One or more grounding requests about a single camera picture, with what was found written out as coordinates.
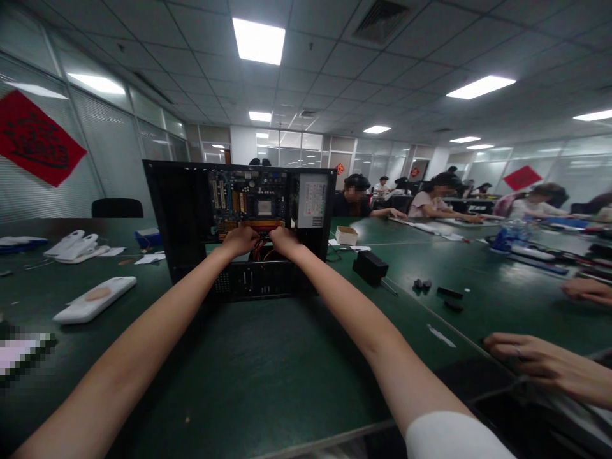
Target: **white sleeve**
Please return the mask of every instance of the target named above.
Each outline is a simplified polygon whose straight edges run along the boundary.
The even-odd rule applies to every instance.
[[[431,412],[406,431],[410,459],[515,459],[482,423],[451,411]]]

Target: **red banner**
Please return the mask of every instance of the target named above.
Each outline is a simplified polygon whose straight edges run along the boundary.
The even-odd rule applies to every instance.
[[[30,99],[13,91],[0,101],[0,154],[54,187],[87,151]]]

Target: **motherboard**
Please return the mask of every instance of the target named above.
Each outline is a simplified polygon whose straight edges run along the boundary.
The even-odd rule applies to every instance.
[[[267,237],[285,226],[287,173],[278,171],[223,171],[208,174],[215,234],[219,240],[239,226],[250,226]]]

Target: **black box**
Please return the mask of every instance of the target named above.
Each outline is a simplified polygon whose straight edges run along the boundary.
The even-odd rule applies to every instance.
[[[359,274],[371,286],[378,286],[381,279],[387,275],[389,265],[370,251],[357,253],[353,261],[353,271]]]

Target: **door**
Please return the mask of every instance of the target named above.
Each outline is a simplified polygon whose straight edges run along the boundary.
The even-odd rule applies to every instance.
[[[350,153],[331,153],[330,155],[330,168],[336,169],[340,165],[344,171],[336,176],[336,191],[344,189],[344,179],[346,179],[349,174],[349,169],[351,167],[351,157],[353,155]]]

